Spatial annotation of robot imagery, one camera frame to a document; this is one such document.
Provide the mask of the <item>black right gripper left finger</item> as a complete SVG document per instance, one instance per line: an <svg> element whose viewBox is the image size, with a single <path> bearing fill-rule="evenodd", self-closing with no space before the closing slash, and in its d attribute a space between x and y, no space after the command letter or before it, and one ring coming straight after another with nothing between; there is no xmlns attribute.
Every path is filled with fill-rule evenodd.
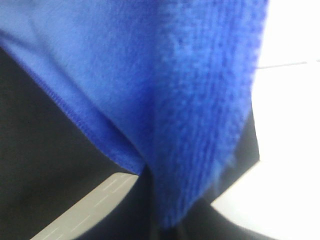
<svg viewBox="0 0 320 240"><path fill-rule="evenodd" d="M153 213L153 178L145 167L124 199L83 240L179 240L176 228L162 230Z"/></svg>

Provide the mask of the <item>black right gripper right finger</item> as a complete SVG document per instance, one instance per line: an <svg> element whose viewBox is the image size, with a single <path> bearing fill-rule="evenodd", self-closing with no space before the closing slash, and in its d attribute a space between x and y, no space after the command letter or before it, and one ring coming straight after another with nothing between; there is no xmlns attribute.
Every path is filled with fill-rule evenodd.
<svg viewBox="0 0 320 240"><path fill-rule="evenodd" d="M174 228L176 240L270 240L225 218L200 198Z"/></svg>

